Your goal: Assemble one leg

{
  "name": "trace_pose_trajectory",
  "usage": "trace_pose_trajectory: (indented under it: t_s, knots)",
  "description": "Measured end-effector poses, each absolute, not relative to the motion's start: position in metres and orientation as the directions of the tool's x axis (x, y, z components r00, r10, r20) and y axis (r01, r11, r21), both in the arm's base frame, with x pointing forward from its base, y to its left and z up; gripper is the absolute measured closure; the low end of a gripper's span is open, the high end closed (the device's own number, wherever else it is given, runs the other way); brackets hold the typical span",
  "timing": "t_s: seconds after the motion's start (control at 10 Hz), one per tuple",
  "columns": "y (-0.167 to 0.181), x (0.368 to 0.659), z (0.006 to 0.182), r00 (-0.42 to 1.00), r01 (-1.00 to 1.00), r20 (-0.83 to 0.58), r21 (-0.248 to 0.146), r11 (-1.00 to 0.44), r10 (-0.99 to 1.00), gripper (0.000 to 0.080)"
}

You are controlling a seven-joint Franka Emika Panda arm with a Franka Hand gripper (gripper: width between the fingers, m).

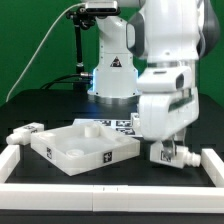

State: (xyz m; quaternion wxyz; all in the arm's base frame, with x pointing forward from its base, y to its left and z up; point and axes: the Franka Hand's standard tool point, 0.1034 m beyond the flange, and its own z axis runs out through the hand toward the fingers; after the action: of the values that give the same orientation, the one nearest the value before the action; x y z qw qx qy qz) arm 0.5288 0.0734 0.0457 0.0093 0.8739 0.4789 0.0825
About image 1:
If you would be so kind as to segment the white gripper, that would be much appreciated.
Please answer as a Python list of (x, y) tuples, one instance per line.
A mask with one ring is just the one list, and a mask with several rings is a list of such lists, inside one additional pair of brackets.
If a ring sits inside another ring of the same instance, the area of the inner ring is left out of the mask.
[(165, 140), (162, 142), (164, 156), (171, 159), (177, 154), (177, 146), (173, 139), (168, 138), (198, 118), (198, 90), (142, 94), (138, 112), (143, 138), (148, 141)]

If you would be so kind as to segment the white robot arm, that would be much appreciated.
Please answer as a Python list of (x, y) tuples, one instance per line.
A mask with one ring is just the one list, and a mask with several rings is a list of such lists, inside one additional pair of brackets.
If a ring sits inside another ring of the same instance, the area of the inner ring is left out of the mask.
[(175, 135), (199, 115), (196, 62), (220, 35), (210, 0), (90, 0), (100, 61), (88, 95), (104, 103), (138, 100), (150, 154), (176, 156)]

